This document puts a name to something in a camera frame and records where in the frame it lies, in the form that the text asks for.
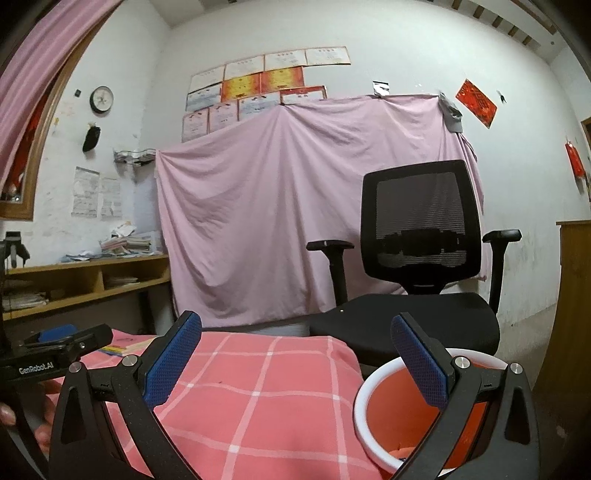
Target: pink curtain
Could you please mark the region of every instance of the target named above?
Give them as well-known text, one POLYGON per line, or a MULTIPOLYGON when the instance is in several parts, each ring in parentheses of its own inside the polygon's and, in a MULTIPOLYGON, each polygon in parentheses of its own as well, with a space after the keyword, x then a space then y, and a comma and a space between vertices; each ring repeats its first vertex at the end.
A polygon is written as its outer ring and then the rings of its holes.
POLYGON ((35 25, 0 77, 0 187, 27 123, 68 54, 122 0, 61 0, 35 25))
MULTIPOLYGON (((464 159, 480 207, 476 157, 450 133, 435 96, 359 97, 277 106, 157 154, 158 204, 179 311, 208 327, 335 306, 312 240, 342 239, 349 298, 399 287, 368 277, 359 252, 363 176, 464 159)), ((483 271, 489 252, 483 255, 483 271)))

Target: wall clock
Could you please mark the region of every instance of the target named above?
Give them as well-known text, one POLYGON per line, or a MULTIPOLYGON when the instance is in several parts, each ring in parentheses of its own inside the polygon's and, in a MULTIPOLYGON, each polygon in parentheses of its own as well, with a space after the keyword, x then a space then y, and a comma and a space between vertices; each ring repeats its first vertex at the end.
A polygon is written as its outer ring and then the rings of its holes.
POLYGON ((109 87, 98 87, 90 95, 90 108, 94 113, 107 113, 113 106, 115 97, 109 87))

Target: chair armrest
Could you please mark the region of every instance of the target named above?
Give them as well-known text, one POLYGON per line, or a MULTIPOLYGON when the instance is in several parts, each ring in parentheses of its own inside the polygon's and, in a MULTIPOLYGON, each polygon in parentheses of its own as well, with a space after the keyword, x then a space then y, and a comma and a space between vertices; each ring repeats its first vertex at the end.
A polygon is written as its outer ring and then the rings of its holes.
POLYGON ((347 302, 347 282, 345 280, 345 267, 343 266, 343 252, 355 248, 351 242, 344 240, 317 240, 308 242, 306 250, 310 252, 320 250, 329 259, 330 278, 333 281, 335 302, 342 305, 347 302))
POLYGON ((355 248, 354 244, 346 242, 345 240, 317 240, 316 242, 308 242, 306 250, 308 250, 308 252, 314 252, 317 250, 324 251, 328 247, 337 247, 342 248, 343 250, 355 248))
POLYGON ((486 244, 499 241, 518 242, 519 240, 521 240, 520 230, 494 230, 482 237, 482 241, 486 244))
POLYGON ((495 230, 488 232, 482 241, 490 244, 492 248, 492 278, 491 294, 488 298, 488 304, 495 314, 499 311, 499 301, 501 300, 501 287, 503 283, 503 268, 505 266, 505 251, 510 242, 521 240, 521 231, 519 230, 495 230))

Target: blue gripper pad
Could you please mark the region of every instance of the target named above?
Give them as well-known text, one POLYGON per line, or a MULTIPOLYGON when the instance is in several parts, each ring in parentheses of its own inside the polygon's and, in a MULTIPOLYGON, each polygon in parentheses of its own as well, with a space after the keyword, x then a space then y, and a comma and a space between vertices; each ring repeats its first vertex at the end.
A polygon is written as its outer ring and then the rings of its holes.
POLYGON ((71 324, 62 325, 61 327, 52 328, 50 330, 44 330, 39 334, 39 343, 44 342, 55 342, 61 340, 70 335, 74 335, 78 329, 71 324))
POLYGON ((144 401, 150 410, 168 400, 178 378, 201 340, 201 332, 201 318, 196 313, 190 312, 184 325, 146 373, 144 401))
POLYGON ((394 347, 427 404, 440 410, 445 408, 449 398, 445 373, 401 315, 392 319, 390 333, 394 347))

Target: papers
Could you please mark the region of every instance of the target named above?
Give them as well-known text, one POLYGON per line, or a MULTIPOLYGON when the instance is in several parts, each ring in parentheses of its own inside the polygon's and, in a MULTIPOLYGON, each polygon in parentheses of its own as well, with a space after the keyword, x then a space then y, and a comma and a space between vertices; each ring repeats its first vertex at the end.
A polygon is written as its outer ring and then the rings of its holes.
POLYGON ((238 122, 238 102, 225 102, 209 111, 209 132, 216 132, 238 122))
POLYGON ((308 65, 305 50, 282 51, 265 55, 265 70, 279 70, 308 65))
POLYGON ((227 80, 222 85, 222 102, 252 97, 261 93, 261 74, 227 80))
POLYGON ((309 100, 323 100, 326 98, 325 87, 305 87, 281 92, 281 103, 289 105, 293 103, 302 103, 309 100))
POLYGON ((261 93, 263 94, 303 86, 304 69, 302 67, 272 70, 261 74, 261 93))
POLYGON ((281 94, 279 92, 242 99, 239 101, 238 118, 242 122, 280 103, 281 94))
POLYGON ((347 47, 308 48, 308 65, 350 65, 347 47))
POLYGON ((226 65, 224 80, 252 75, 253 73, 259 73, 263 70, 265 70, 265 57, 263 55, 251 59, 235 61, 226 65))
POLYGON ((118 179, 100 179, 100 192, 103 194, 103 205, 100 209, 100 218, 108 220, 121 218, 121 184, 118 179))
POLYGON ((222 101, 222 84, 191 92, 187 95, 187 112, 194 112, 222 101))
POLYGON ((73 217, 96 218, 99 207, 99 177, 100 174, 97 171, 76 167, 73 217))
POLYGON ((215 83, 221 83, 223 81, 223 72, 225 68, 226 67, 222 65, 221 67, 215 67, 213 69, 206 70, 205 72, 193 75, 191 77, 189 92, 201 90, 205 87, 209 87, 210 85, 214 85, 215 83))
POLYGON ((195 138, 207 135, 207 121, 209 120, 209 108, 198 112, 187 113, 183 117, 183 139, 188 142, 195 138))

